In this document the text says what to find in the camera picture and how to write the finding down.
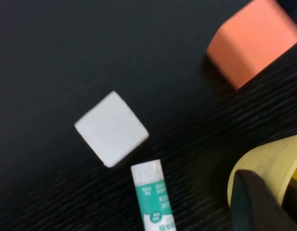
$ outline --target glue stick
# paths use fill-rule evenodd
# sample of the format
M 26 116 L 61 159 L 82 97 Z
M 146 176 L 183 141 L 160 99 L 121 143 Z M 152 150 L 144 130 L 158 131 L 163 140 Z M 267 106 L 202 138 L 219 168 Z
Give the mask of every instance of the glue stick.
M 131 167 L 145 231 L 176 231 L 160 160 Z

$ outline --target green label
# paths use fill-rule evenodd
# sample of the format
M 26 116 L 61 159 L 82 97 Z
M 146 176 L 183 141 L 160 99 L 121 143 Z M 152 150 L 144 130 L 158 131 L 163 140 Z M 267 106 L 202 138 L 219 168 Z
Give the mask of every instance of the green label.
M 164 180 L 136 186 L 144 226 L 158 231 L 176 230 Z

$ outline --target white cube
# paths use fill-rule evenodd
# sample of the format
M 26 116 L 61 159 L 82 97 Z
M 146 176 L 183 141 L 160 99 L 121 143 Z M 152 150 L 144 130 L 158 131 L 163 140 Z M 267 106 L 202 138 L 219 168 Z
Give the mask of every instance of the white cube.
M 114 91 L 81 117 L 75 127 L 107 167 L 115 166 L 149 136 Z

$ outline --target orange cube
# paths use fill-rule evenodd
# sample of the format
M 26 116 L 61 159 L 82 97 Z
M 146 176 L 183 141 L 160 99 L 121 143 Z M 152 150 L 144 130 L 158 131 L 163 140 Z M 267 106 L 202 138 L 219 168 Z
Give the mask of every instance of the orange cube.
M 275 0 L 253 0 L 227 20 L 207 54 L 240 88 L 297 43 L 297 25 Z

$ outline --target textured black surface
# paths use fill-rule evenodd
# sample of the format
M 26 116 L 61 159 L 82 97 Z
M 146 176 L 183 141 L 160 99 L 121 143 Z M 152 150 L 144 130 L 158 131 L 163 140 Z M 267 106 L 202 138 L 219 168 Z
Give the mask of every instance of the textured black surface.
M 234 163 L 297 134 L 297 45 L 238 92 L 203 59 L 247 2 L 0 1 L 0 231 L 142 230 L 129 168 L 156 158 L 179 231 L 230 230 Z M 112 90 L 150 139 L 107 169 L 74 122 Z

